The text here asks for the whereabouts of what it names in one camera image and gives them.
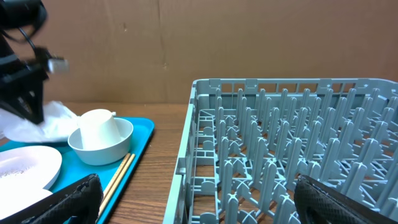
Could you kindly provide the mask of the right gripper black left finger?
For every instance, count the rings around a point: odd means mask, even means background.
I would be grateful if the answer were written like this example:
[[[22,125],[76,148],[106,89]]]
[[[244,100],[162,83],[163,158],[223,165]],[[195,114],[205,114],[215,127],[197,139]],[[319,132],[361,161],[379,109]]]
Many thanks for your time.
[[[11,224],[95,224],[103,199],[98,174],[66,186],[33,205],[1,220]]]

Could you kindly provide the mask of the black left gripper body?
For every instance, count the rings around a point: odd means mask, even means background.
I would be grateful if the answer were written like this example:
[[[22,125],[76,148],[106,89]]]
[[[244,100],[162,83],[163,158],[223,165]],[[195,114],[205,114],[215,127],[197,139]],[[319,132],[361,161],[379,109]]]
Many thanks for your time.
[[[50,73],[68,71],[69,63],[45,47],[33,51],[33,58],[22,60],[1,36],[1,109],[40,124],[44,121],[44,81]]]

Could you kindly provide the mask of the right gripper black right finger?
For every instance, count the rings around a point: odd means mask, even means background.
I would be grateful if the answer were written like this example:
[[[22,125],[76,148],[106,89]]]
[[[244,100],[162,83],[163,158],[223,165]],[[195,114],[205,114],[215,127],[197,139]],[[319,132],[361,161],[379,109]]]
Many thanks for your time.
[[[301,223],[397,224],[397,214],[377,213],[307,175],[298,176],[294,203]]]

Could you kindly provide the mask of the white napkin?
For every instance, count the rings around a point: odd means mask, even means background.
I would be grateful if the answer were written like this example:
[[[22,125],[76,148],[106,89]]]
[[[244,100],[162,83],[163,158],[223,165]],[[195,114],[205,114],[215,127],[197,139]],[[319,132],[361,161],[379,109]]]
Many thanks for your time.
[[[78,116],[60,101],[44,105],[44,122],[33,124],[1,109],[1,139],[25,143],[65,142],[78,128]]]

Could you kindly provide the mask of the large white plate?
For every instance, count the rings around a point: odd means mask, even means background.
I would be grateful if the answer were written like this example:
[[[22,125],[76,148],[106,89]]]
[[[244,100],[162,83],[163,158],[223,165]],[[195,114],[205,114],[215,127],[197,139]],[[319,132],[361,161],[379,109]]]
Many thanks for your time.
[[[24,146],[1,153],[1,187],[48,190],[62,165],[61,153],[49,146]]]

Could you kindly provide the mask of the small pink bowl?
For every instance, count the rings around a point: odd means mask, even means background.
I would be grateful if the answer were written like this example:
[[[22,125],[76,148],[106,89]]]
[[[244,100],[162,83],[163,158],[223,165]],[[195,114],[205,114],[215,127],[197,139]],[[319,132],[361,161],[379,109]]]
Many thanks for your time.
[[[20,212],[52,194],[46,189],[1,189],[1,219]]]

